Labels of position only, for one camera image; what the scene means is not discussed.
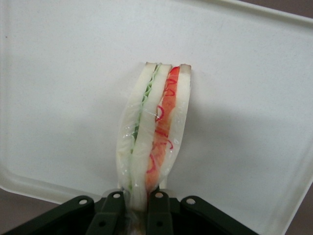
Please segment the gray surface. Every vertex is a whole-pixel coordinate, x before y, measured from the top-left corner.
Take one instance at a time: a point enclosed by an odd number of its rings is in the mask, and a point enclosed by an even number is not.
[[[244,0],[253,4],[313,18],[312,0]],[[0,234],[56,207],[57,204],[37,200],[0,189]],[[313,187],[311,186],[286,235],[313,234]]]

